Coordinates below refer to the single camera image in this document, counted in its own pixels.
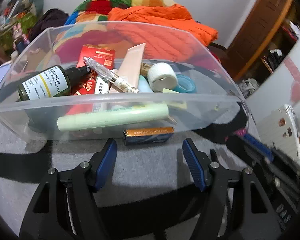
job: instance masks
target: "red package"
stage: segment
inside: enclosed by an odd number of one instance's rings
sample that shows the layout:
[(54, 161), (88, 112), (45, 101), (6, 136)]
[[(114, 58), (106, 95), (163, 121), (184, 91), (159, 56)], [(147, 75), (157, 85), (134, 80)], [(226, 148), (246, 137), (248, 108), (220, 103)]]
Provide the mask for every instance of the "red package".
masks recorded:
[[(114, 67), (114, 50), (103, 49), (95, 45), (84, 45), (81, 49), (77, 67), (84, 66), (83, 57), (93, 57), (98, 63), (104, 65), (106, 68), (112, 70)], [(73, 95), (88, 95), (94, 94), (96, 88), (97, 73), (92, 70), (89, 76), (82, 79), (77, 87), (73, 87)], [(73, 106), (68, 114), (89, 113), (93, 110), (93, 104), (76, 105)]]

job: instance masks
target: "plastic container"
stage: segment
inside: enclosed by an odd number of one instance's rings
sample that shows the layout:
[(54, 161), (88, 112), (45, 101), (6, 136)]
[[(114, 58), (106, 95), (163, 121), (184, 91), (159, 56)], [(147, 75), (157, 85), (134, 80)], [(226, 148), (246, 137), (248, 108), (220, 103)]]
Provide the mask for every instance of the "plastic container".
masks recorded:
[[(17, 102), (20, 82), (55, 64), (64, 68), (76, 65), (84, 44), (114, 49), (115, 68), (119, 68), (127, 49), (144, 42), (143, 62), (167, 62), (176, 74), (194, 81), (197, 93), (115, 93)], [(0, 83), (0, 122), (25, 141), (117, 138), (124, 129), (163, 126), (173, 126), (178, 132), (207, 127), (230, 108), (238, 107), (241, 96), (220, 63), (191, 33), (145, 23), (86, 22), (47, 29), (21, 53)], [(81, 131), (60, 131), (57, 127), (58, 117), (73, 105), (106, 104), (111, 109), (153, 103), (167, 104), (177, 123), (163, 119)]]

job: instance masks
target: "white label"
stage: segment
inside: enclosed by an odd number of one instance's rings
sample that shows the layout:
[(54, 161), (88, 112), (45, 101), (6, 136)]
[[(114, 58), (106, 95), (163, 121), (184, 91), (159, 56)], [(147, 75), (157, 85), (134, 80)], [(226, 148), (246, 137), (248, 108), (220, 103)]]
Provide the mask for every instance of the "white label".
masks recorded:
[(66, 78), (57, 66), (28, 79), (22, 85), (30, 100), (50, 98), (68, 88)]
[(139, 90), (130, 86), (127, 81), (125, 81), (122, 77), (118, 77), (117, 80), (113, 83), (117, 88), (126, 93), (138, 93)]
[[(94, 90), (95, 94), (106, 94), (109, 92), (109, 82), (105, 78), (97, 77), (96, 88)], [(93, 112), (106, 110), (105, 103), (94, 103)]]

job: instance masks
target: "blue gripper pad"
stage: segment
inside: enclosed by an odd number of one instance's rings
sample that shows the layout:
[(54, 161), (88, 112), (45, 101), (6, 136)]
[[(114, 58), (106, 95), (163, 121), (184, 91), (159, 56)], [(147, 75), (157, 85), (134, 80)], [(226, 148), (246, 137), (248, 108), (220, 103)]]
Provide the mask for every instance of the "blue gripper pad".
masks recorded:
[(111, 171), (112, 165), (117, 157), (117, 142), (112, 140), (111, 144), (108, 147), (108, 150), (103, 157), (101, 164), (97, 169), (97, 179), (95, 184), (95, 189), (101, 189), (107, 180), (107, 177)]
[(243, 138), (245, 138), (247, 141), (249, 141), (251, 144), (253, 144), (253, 146), (255, 146), (257, 149), (259, 149), (263, 153), (264, 157), (268, 157), (270, 162), (273, 162), (274, 156), (271, 153), (271, 150), (267, 146), (265, 146), (262, 142), (260, 142), (256, 138), (254, 138), (249, 133), (245, 133)]
[(206, 185), (204, 183), (203, 169), (187, 140), (184, 140), (182, 143), (182, 152), (188, 164), (194, 184), (200, 189), (200, 191), (204, 191)]

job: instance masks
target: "wooden door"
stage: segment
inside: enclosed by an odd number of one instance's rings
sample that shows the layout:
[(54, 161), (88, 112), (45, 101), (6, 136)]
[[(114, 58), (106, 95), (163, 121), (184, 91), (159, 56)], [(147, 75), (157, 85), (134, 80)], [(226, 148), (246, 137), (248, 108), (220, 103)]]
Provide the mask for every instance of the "wooden door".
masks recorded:
[(279, 18), (286, 0), (258, 0), (241, 30), (227, 50), (229, 60), (223, 65), (237, 80), (238, 73), (258, 50)]

